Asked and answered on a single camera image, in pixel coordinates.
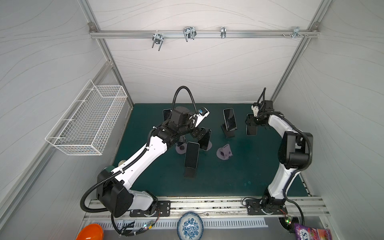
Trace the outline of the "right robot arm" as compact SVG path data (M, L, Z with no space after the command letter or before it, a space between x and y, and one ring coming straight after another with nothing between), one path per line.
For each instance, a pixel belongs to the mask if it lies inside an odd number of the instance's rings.
M313 160L313 135L294 126L281 112L274 110L273 101L266 100L266 88L252 104L246 118L246 134L255 136L259 126L272 127L282 138L278 150L279 167L261 199L252 203L256 211L272 215L281 211L285 202L299 205L287 197L296 176L306 170Z

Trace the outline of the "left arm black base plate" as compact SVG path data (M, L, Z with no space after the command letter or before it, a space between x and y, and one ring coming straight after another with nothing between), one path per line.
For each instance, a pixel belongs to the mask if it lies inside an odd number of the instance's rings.
M169 217L171 211L170 201L158 201L155 200L150 207L143 210L131 210L130 217Z

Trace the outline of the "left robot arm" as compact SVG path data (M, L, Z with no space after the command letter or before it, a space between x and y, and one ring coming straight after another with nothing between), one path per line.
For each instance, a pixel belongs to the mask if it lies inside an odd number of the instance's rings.
M98 182L90 187L80 200L80 207L84 212L108 211L115 218L133 210L152 215L157 206L157 197L148 191L131 189L144 170L173 145L183 145L182 140L186 135L191 135L197 140L195 143L187 143L186 163L198 157L200 150L209 150L212 131L200 128L199 124L210 112L206 108L194 108L190 111L185 107L176 107L177 96L183 89L192 96L186 86L176 90L168 117L150 130L146 143L122 165L111 171L104 169L99 173Z

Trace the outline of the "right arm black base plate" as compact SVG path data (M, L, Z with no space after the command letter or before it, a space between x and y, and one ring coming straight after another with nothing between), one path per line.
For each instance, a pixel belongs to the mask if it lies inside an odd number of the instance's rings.
M285 205L264 204L261 199L245 198L242 202L246 207L247 214L251 216L271 216L271 215L287 215L288 211Z

